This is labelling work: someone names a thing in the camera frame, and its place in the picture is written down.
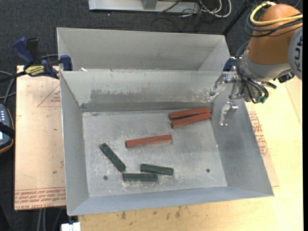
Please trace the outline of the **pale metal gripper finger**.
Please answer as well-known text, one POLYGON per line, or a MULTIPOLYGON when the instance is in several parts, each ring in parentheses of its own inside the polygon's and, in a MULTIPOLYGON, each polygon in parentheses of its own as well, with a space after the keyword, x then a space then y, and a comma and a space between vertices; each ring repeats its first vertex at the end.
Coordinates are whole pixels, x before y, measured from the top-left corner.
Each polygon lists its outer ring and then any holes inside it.
POLYGON ((227 126, 229 121, 234 116, 235 112, 239 109, 239 106, 234 101, 227 101, 224 103, 220 112, 220 126, 227 126))
POLYGON ((236 74, 234 72, 222 72, 215 81, 214 86, 210 89, 209 95, 216 96, 223 92, 228 84, 236 82, 236 74))

